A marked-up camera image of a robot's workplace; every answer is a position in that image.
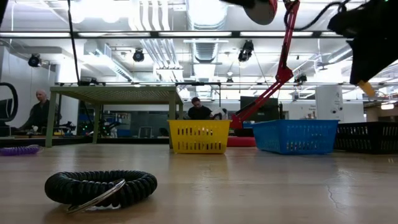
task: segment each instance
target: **black basket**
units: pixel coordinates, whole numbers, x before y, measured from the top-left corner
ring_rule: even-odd
[[[335,149],[367,154],[398,152],[398,123],[368,122],[339,124]]]

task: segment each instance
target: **red object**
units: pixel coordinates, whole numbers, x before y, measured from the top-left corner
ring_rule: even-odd
[[[277,6],[278,0],[254,0],[254,7],[244,7],[244,11],[253,22],[264,26],[274,20]]]
[[[254,137],[228,137],[227,147],[255,147]]]
[[[286,9],[289,8],[290,4],[286,3]],[[297,17],[297,11],[299,10],[300,2],[298,2],[292,9],[288,18],[289,27],[294,27]],[[231,128],[242,129],[243,121],[245,121],[250,115],[255,113],[264,103],[277,91],[279,90],[287,81],[293,77],[293,72],[287,67],[286,61],[289,54],[290,43],[292,41],[293,30],[286,28],[284,44],[282,46],[282,53],[280,54],[278,71],[276,73],[276,82],[272,84],[262,95],[260,95],[254,102],[247,105],[245,108],[236,112],[232,115]]]

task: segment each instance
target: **table surface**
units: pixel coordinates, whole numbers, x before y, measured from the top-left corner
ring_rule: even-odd
[[[175,86],[54,86],[50,90],[100,105],[166,105],[170,92],[175,92],[175,103],[183,103]]]
[[[0,157],[1,224],[377,224],[398,219],[397,155],[281,156],[255,148],[170,154],[168,145],[79,144]],[[44,183],[61,171],[143,170],[147,200],[125,209],[65,214]]]

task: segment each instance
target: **bald man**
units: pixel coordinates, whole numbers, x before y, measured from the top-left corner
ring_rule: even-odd
[[[36,91],[36,98],[39,103],[35,104],[30,110],[29,119],[19,129],[32,129],[32,126],[39,127],[41,132],[43,127],[47,127],[47,118],[49,116],[50,101],[47,99],[47,94],[44,90]],[[55,105],[55,120],[58,118],[58,105]]]

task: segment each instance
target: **blue plastic basket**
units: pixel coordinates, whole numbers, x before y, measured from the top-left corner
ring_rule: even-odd
[[[337,120],[275,120],[252,124],[257,148],[280,154],[328,154]]]

